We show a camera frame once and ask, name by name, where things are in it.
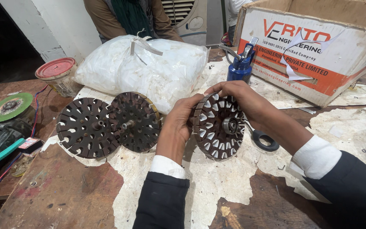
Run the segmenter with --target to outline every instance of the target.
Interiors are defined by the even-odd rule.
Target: teal handle
[[[16,148],[18,148],[24,142],[25,142],[25,139],[24,138],[20,138],[15,143],[13,143],[12,145],[10,145],[8,148],[4,149],[0,153],[0,160],[2,160],[4,157],[6,157],[9,154],[11,154]]]

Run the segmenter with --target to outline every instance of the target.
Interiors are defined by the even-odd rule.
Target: wooden table
[[[223,52],[211,50],[210,59]],[[363,106],[285,110],[303,126],[321,112]],[[114,228],[113,202],[124,181],[108,163],[87,167],[54,144],[38,154],[0,211],[0,228]],[[221,198],[211,229],[337,228],[331,205],[306,200],[283,177],[257,170],[249,205]],[[281,190],[277,194],[276,185]]]
[[[35,93],[40,91],[45,85],[46,83],[43,83],[40,80],[26,80],[0,84],[0,101],[5,99],[9,93],[13,92],[28,92],[35,95]],[[39,116],[36,124],[35,137],[46,141],[56,126],[56,120],[54,120],[53,117],[57,117],[63,107],[72,100],[73,98],[63,98],[59,96],[56,92],[52,91],[50,87],[41,93],[38,97]],[[36,108],[35,101],[32,102],[31,106]],[[7,165],[2,168],[0,176],[6,167]],[[0,200],[6,200],[8,198],[20,179],[20,177],[14,177],[8,172],[0,182]]]

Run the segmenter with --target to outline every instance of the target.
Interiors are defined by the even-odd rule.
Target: cutting disc
[[[0,122],[16,117],[26,110],[33,100],[29,93],[11,95],[0,102]]]
[[[196,107],[193,133],[197,145],[210,158],[226,159],[241,146],[244,113],[232,96],[217,93],[205,96]]]
[[[139,92],[124,92],[115,97],[109,113],[115,138],[129,150],[145,152],[156,143],[162,127],[152,101]]]
[[[76,99],[57,118],[56,131],[71,153],[88,159],[108,156],[119,146],[109,123],[110,105],[93,98]]]

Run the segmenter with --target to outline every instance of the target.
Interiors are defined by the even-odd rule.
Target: hand
[[[278,111],[276,107],[242,80],[220,82],[206,91],[208,94],[215,92],[219,92],[218,95],[221,97],[233,96],[247,116],[251,126],[257,130],[263,130],[262,124],[266,121],[268,113]]]
[[[168,157],[181,165],[184,148],[189,140],[192,129],[186,123],[193,106],[204,98],[195,94],[190,98],[179,99],[172,111],[166,116],[156,146],[156,155]]]
[[[278,110],[242,80],[220,82],[206,91],[214,92],[219,92],[221,97],[233,96],[251,126],[265,132],[291,155],[313,137],[312,133]]]

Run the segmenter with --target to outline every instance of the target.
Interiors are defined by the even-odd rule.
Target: scissors
[[[252,139],[254,140],[255,144],[259,148],[261,148],[265,151],[268,151],[268,152],[273,152],[273,151],[279,149],[279,146],[280,146],[279,143],[275,142],[275,140],[273,140],[271,137],[269,137],[263,131],[256,130],[256,129],[252,128],[246,117],[244,117],[244,120],[246,120],[245,124],[247,124],[247,126],[252,130]],[[266,140],[267,142],[269,142],[270,145],[263,144],[261,142],[261,138]]]

